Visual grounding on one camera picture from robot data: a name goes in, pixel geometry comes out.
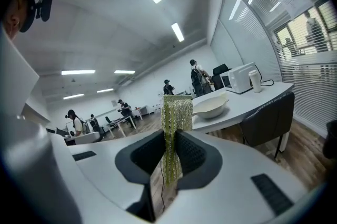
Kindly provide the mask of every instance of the green glittery cloth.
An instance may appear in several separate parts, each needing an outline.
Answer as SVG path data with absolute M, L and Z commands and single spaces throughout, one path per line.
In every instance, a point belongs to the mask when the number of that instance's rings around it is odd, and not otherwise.
M 192 97 L 189 95 L 164 95 L 162 107 L 162 129 L 166 151 L 163 157 L 163 172 L 166 184 L 174 182 L 181 174 L 181 164 L 174 148 L 177 129 L 192 130 Z

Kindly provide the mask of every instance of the baseboard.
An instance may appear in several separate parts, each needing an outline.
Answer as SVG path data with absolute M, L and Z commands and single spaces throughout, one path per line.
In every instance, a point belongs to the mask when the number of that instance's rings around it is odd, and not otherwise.
M 301 117 L 298 114 L 295 114 L 295 112 L 293 114 L 293 119 L 295 119 L 296 121 L 299 121 L 300 123 L 304 124 L 306 127 L 311 129 L 312 131 L 316 132 L 319 136 L 322 136 L 323 138 L 326 138 L 326 136 L 328 135 L 326 129 L 323 129 L 323 128 L 320 128 L 319 126 L 314 125 L 313 123 L 311 123 L 307 119 Z

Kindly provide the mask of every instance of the bowl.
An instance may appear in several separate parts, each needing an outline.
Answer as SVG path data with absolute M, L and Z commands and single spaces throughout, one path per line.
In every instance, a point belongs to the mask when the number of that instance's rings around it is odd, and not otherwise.
M 226 96 L 215 96 L 204 100 L 193 107 L 193 114 L 204 119 L 210 119 L 219 116 L 225 109 L 228 98 Z

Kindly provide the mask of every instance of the bottle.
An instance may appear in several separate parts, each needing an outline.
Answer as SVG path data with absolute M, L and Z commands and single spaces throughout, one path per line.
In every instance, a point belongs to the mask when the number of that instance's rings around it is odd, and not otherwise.
M 262 87 L 258 71 L 257 70 L 249 71 L 248 76 L 252 81 L 254 92 L 260 93 L 262 91 Z

